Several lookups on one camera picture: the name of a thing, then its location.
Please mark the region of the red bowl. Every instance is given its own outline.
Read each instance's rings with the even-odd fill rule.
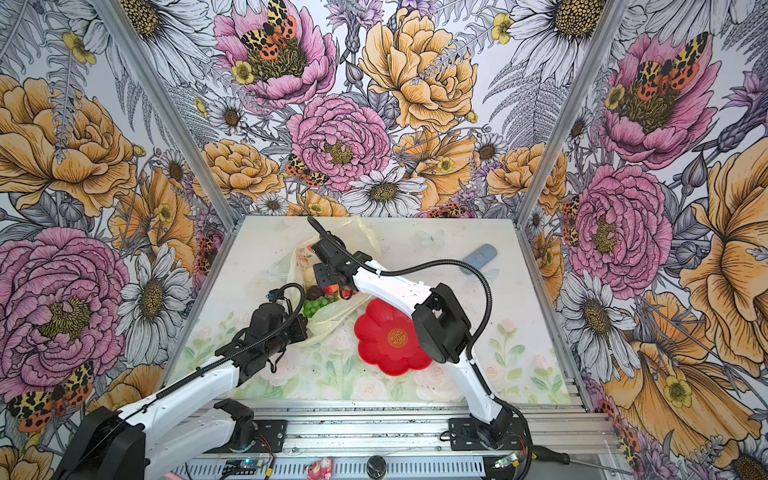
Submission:
[[[357,352],[370,365],[390,376],[423,370],[432,359],[419,346],[413,321],[384,300],[375,299],[355,323]]]

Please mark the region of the yellow flower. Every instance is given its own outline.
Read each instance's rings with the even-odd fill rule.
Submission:
[[[299,205],[288,206],[288,216],[310,215],[311,217],[348,217],[349,213],[339,201],[333,197],[320,195],[314,190],[308,190],[306,195],[299,195]]]
[[[608,110],[616,110],[621,101],[624,99],[624,86],[618,84],[608,92],[608,96],[605,98],[605,106]]]
[[[64,191],[97,217],[116,195],[136,187],[134,147],[98,100],[78,91],[73,130],[56,152],[51,98],[60,93],[40,78],[22,87],[0,75],[0,192],[25,194],[15,205],[21,209],[36,204],[46,189]]]
[[[690,305],[707,316],[707,338],[724,362],[760,375],[768,358],[768,138],[710,168],[709,207],[692,204],[714,232],[709,254],[680,272]]]
[[[472,136],[456,140],[456,137],[439,136],[429,131],[418,131],[400,137],[392,150],[402,161],[416,163],[411,178],[423,177],[426,190],[421,192],[422,209],[442,205],[472,179],[472,166],[480,165]]]
[[[107,392],[91,402],[85,411],[91,413],[99,407],[106,407],[114,412],[138,402],[154,392],[162,374],[163,367],[159,365],[139,365],[125,370],[109,385]]]
[[[154,261],[167,243],[176,248],[176,260],[192,271],[197,250],[192,210],[160,168],[152,170],[151,180],[146,174],[142,177],[141,194],[129,192],[120,197],[114,209],[108,221],[113,247],[130,253],[144,251]]]
[[[75,60],[83,64],[96,64],[96,55],[85,49],[83,38],[80,35],[75,35],[71,31],[66,31],[61,36],[61,40],[64,41],[64,45],[67,45],[67,48],[72,50],[72,56],[74,56]]]
[[[277,162],[245,142],[238,144],[232,140],[222,140],[206,144],[203,147],[203,158],[227,198],[235,192],[257,200],[264,194],[280,191],[286,186]],[[197,178],[192,187],[197,195],[205,197]]]
[[[724,467],[739,455],[737,441],[760,435],[752,410],[729,394],[733,390],[720,365],[707,362],[712,342],[705,326],[672,293],[645,292],[638,298],[640,328],[625,332],[640,359],[633,379],[619,370],[619,380],[605,383],[619,412],[657,440],[672,435],[675,455],[688,456],[722,435],[725,449],[715,460]],[[670,320],[678,322],[680,331]],[[739,379],[736,387],[747,385]]]
[[[488,193],[491,195],[503,194],[506,198],[513,197],[517,192],[525,192],[531,184],[531,179],[536,173],[543,153],[544,142],[536,144],[530,149],[521,147],[517,151],[510,151],[503,155],[499,159],[502,168],[490,171],[486,177]],[[554,215],[560,200],[565,196],[567,161],[565,153],[561,151],[558,155],[558,162],[547,177],[547,183],[538,199],[547,215]]]
[[[2,480],[49,480],[53,476],[53,454],[29,447],[19,458],[12,446],[0,448],[0,478]]]
[[[253,76],[253,70],[250,63],[247,61],[236,61],[235,65],[232,67],[232,75],[235,76],[237,83],[243,85],[252,84],[256,80],[256,77]]]
[[[203,102],[203,99],[200,97],[195,97],[194,99],[194,106],[197,108],[197,111],[203,115],[205,118],[208,118],[208,108],[205,106],[205,103]]]
[[[407,8],[397,12],[394,33],[381,23],[369,30],[359,66],[376,81],[371,90],[391,91],[397,98],[401,127],[445,133],[472,109],[477,64],[468,55],[441,71],[426,72],[453,44],[453,34],[435,30],[429,17],[418,10],[409,14]]]
[[[512,15],[509,13],[499,13],[493,18],[493,30],[491,30],[491,36],[494,40],[498,40],[498,43],[506,45],[511,39],[508,30],[512,24],[515,23],[512,20]]]
[[[549,292],[549,298],[554,303],[560,296],[563,287],[563,254],[560,237],[551,233],[544,237],[542,233],[533,239],[533,255],[538,264],[538,270],[544,278],[544,285]]]

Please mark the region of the plastic bag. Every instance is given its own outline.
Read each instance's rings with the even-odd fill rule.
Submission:
[[[373,232],[362,224],[358,217],[353,217],[338,227],[327,227],[335,236],[342,239],[346,249],[350,252],[361,251],[372,257],[381,253],[379,242]],[[320,263],[310,246],[317,243],[319,235],[304,240],[295,249],[288,270],[288,282],[296,282],[304,285],[304,290],[317,284],[313,266]],[[296,289],[286,290],[286,295],[296,305],[299,302],[299,294]],[[314,345],[325,339],[343,320],[351,315],[357,315],[358,307],[366,305],[373,297],[364,293],[355,293],[349,300],[337,300],[320,308],[306,324],[310,337],[302,342],[302,345]]]

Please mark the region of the robotic arm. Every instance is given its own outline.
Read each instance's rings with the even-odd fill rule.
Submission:
[[[513,415],[517,415],[530,444],[522,414],[493,394],[472,355],[491,310],[490,288],[480,272],[457,260],[436,260],[399,272],[387,271],[362,252],[348,252],[341,239],[324,230],[314,218],[308,220],[320,234],[319,242],[313,245],[321,260],[314,266],[318,285],[338,285],[349,295],[352,291],[369,293],[409,315],[422,349],[436,362],[447,365],[464,393],[471,415],[478,420],[481,443],[497,449],[508,436]],[[469,319],[448,286],[440,283],[430,287],[402,276],[445,264],[473,271],[486,290],[485,316],[474,336],[469,332]],[[290,287],[301,293],[295,309],[284,295]],[[235,450],[247,448],[254,437],[253,411],[238,402],[223,400],[195,421],[182,422],[209,401],[242,385],[264,368],[271,356],[307,338],[307,320],[300,313],[303,288],[290,283],[270,291],[267,298],[269,301],[253,312],[250,325],[189,376],[117,412],[101,407],[87,415],[53,480],[155,480],[210,449],[222,445]],[[529,465],[527,458],[522,476]]]

